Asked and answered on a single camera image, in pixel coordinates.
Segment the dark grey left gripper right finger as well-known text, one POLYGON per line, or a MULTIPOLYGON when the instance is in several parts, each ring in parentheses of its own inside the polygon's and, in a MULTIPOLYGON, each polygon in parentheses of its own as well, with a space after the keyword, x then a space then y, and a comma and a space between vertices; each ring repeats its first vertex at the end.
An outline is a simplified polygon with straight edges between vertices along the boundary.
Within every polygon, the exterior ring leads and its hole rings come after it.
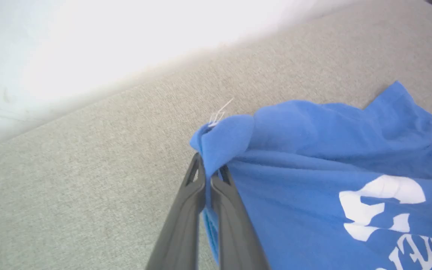
POLYGON ((227 165, 211 176, 211 207, 218 218, 220 270, 271 270, 227 165))

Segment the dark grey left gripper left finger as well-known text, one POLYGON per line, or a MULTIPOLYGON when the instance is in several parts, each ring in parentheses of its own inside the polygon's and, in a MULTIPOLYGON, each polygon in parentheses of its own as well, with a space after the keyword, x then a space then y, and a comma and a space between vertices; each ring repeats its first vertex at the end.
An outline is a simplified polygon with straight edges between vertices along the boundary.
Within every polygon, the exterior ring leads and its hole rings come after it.
POLYGON ((206 204, 206 175, 196 153, 170 208, 145 270, 198 270, 199 214, 206 204))

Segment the blue polo shirt white collar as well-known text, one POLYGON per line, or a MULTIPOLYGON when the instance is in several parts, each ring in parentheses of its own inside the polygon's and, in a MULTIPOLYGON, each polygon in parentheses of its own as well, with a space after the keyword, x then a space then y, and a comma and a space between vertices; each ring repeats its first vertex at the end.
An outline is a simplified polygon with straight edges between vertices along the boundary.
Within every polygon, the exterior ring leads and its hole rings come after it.
POLYGON ((290 100, 203 125, 272 270, 432 270, 432 114, 395 82, 365 109, 290 100))

